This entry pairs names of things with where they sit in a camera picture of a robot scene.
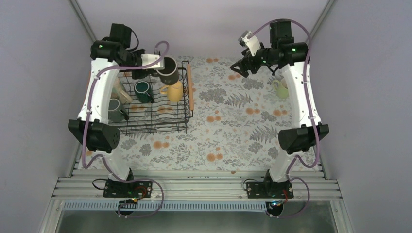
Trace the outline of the dark teal glossy mug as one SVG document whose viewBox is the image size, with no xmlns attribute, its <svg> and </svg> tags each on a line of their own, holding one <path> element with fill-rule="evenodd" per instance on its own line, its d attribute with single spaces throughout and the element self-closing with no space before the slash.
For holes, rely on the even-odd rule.
<svg viewBox="0 0 412 233">
<path fill-rule="evenodd" d="M 155 103 L 152 86 L 147 81 L 139 81 L 134 85 L 134 92 L 140 103 Z"/>
</svg>

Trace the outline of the light green mug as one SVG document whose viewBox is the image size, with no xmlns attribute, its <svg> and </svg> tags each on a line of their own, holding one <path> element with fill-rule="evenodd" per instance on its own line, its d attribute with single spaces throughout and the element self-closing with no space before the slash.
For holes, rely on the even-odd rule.
<svg viewBox="0 0 412 233">
<path fill-rule="evenodd" d="M 281 80 L 273 80 L 272 86 L 275 90 L 276 95 L 281 99 L 286 99 L 289 97 L 288 87 L 286 80 L 283 78 Z"/>
</svg>

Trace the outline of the black matte mug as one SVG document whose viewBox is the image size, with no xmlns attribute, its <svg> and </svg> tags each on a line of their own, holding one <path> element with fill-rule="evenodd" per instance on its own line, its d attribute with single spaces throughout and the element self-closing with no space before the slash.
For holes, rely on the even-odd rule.
<svg viewBox="0 0 412 233">
<path fill-rule="evenodd" d="M 165 85 L 173 85 L 179 81 L 178 65 L 174 58 L 164 57 L 164 69 L 157 70 L 161 82 Z"/>
</svg>

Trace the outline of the yellow ceramic mug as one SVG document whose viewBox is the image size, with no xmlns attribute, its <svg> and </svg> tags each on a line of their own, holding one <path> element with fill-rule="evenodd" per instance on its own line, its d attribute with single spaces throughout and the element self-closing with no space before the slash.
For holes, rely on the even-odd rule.
<svg viewBox="0 0 412 233">
<path fill-rule="evenodd" d="M 166 95 L 171 102 L 179 102 L 183 97 L 183 85 L 180 81 L 160 88 L 160 94 Z"/>
</svg>

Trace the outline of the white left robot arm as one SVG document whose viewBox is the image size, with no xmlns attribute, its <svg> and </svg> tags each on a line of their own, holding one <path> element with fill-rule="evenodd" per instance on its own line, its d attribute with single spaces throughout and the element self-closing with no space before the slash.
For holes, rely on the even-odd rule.
<svg viewBox="0 0 412 233">
<path fill-rule="evenodd" d="M 110 35 L 96 40 L 91 46 L 91 72 L 84 103 L 76 119 L 68 122 L 68 129 L 81 143 L 81 164 L 87 169 L 101 158 L 108 170 L 108 178 L 117 182 L 116 190 L 124 197 L 135 191 L 130 167 L 117 155 L 120 131 L 109 125 L 109 102 L 115 80 L 121 69 L 164 69 L 165 50 L 155 54 L 140 54 L 130 49 L 133 30 L 124 24 L 113 23 Z"/>
</svg>

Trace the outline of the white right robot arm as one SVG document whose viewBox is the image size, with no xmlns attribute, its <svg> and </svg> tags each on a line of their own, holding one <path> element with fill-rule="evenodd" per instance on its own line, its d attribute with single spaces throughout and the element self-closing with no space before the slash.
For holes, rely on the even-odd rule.
<svg viewBox="0 0 412 233">
<path fill-rule="evenodd" d="M 306 42 L 295 42 L 292 35 L 292 24 L 299 26 L 311 40 L 307 29 L 292 19 L 275 19 L 266 23 L 270 28 L 270 47 L 258 40 L 256 31 L 245 31 L 238 39 L 245 50 L 243 58 L 230 68 L 243 77 L 255 74 L 261 67 L 277 66 L 286 81 L 292 110 L 291 128 L 281 130 L 278 141 L 282 152 L 273 166 L 266 172 L 261 182 L 253 182 L 248 196 L 252 198 L 293 197 L 293 189 L 289 178 L 290 170 L 296 160 L 302 161 L 301 154 L 316 147 L 314 167 L 319 161 L 320 140 L 329 133 L 329 126 L 323 124 L 317 112 L 310 82 L 310 47 Z"/>
</svg>

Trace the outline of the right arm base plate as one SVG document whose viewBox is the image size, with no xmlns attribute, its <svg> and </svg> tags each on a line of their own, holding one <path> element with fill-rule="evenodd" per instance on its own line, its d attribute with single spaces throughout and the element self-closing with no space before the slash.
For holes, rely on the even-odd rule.
<svg viewBox="0 0 412 233">
<path fill-rule="evenodd" d="M 250 199 L 292 199 L 293 188 L 290 181 L 258 182 L 247 181 L 246 193 Z"/>
</svg>

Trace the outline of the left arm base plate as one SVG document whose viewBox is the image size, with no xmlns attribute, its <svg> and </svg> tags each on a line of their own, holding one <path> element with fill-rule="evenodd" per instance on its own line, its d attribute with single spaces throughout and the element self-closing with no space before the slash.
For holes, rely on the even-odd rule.
<svg viewBox="0 0 412 233">
<path fill-rule="evenodd" d="M 152 181 L 137 181 L 133 183 L 124 183 L 114 180 L 108 180 L 105 183 L 103 197 L 126 199 L 149 198 L 151 196 L 152 189 Z"/>
</svg>

